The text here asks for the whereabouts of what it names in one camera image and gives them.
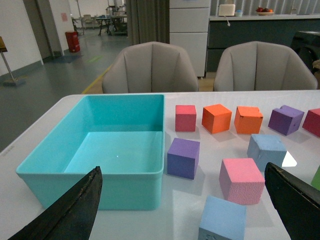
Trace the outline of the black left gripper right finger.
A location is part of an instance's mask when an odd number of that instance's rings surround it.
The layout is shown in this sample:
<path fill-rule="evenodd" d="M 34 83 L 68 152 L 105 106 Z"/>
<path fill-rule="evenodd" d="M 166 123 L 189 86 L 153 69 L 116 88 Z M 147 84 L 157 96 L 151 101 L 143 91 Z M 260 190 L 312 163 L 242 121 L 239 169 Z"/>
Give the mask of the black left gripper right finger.
<path fill-rule="evenodd" d="M 272 162 L 264 170 L 265 186 L 292 240 L 320 238 L 320 191 Z"/>

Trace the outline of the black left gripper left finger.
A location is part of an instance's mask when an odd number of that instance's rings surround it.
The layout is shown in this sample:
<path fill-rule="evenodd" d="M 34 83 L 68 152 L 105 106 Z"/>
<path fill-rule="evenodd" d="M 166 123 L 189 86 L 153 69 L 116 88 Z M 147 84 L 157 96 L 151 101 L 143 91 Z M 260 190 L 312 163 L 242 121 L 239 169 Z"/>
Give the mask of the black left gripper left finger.
<path fill-rule="evenodd" d="M 103 187 L 96 166 L 11 240 L 88 240 Z"/>

